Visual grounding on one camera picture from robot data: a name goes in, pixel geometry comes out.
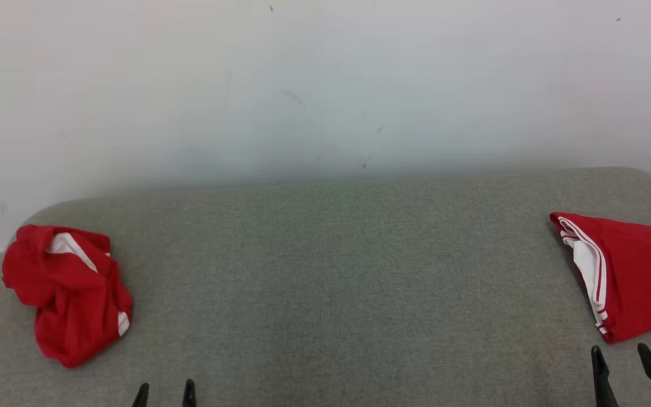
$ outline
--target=white wall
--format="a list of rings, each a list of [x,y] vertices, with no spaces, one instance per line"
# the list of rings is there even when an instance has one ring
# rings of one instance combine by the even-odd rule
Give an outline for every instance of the white wall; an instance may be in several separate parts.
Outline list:
[[[524,163],[651,171],[651,2],[0,0],[0,245],[119,190]]]

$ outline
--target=wall stain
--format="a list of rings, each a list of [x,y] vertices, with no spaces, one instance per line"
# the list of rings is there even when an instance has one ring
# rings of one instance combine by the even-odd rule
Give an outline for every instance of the wall stain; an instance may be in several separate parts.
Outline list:
[[[288,96],[291,98],[291,100],[297,101],[298,103],[302,104],[303,107],[305,107],[305,103],[303,103],[303,100],[298,97],[295,93],[289,91],[289,90],[283,90],[283,95]]]

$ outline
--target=gray cushion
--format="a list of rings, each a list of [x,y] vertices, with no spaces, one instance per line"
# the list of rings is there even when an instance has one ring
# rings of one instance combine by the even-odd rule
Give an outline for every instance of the gray cushion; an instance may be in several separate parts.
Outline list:
[[[44,358],[1,281],[0,405],[622,405],[636,353],[602,342],[548,214],[651,224],[651,175],[588,169],[207,190],[62,203],[30,219],[109,235],[132,327],[78,369]]]

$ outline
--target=crumpled red fabric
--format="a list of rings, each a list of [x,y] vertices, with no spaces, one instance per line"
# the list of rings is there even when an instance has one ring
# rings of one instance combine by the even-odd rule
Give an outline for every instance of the crumpled red fabric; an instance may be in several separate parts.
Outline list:
[[[651,331],[651,226],[554,212],[607,343]]]
[[[39,349],[67,368],[104,350],[132,322],[132,297],[110,249],[106,235],[28,224],[5,253],[3,283],[36,307]]]

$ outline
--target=red garment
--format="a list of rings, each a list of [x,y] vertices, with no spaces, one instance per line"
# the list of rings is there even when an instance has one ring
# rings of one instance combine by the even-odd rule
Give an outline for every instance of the red garment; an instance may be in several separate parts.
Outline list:
[[[34,337],[47,358],[74,368],[132,321],[132,297],[109,257],[109,237],[70,227],[22,226],[5,254],[5,286],[37,307]]]
[[[651,226],[555,212],[607,343],[651,331]]]

